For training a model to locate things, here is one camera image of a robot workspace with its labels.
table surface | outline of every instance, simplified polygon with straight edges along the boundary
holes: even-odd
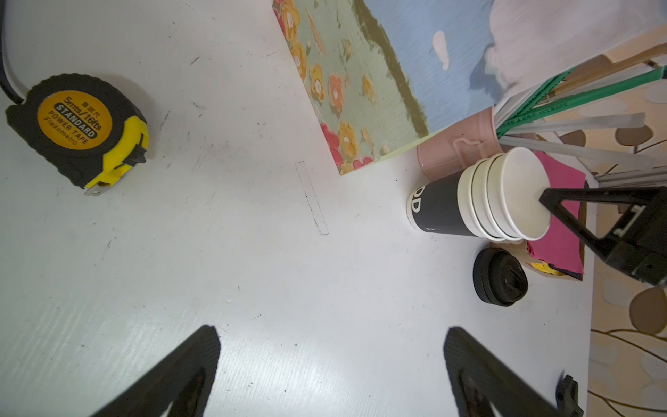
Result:
[[[552,403],[562,372],[585,393],[592,278],[481,302],[486,242],[408,223],[414,151],[338,175],[270,3],[8,0],[22,91],[98,76],[151,143],[85,197],[0,125],[3,413],[88,415],[202,324],[221,342],[208,416],[453,415],[452,326]]]

pink pot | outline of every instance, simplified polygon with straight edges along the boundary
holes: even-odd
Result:
[[[480,159],[501,153],[493,107],[449,126],[417,146],[417,158],[431,181],[475,165]]]

yellow tape measure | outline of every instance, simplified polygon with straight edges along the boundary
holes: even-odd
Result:
[[[7,109],[7,123],[86,195],[99,195],[146,162],[146,119],[99,78],[46,79]]]

pink cloth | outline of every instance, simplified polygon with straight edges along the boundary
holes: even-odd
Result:
[[[551,188],[583,188],[586,183],[586,175],[556,161],[544,152],[535,153],[551,183]],[[575,218],[579,218],[578,201],[563,201],[565,207]],[[579,238],[577,238],[560,220],[552,218],[551,227],[547,234],[540,240],[530,242],[531,255],[533,258],[545,261],[562,270],[568,270],[577,274],[584,273],[579,252]]]

orange label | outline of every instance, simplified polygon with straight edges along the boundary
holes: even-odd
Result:
[[[91,149],[111,134],[111,114],[100,100],[80,91],[58,91],[37,111],[39,127],[56,145],[67,149]]]

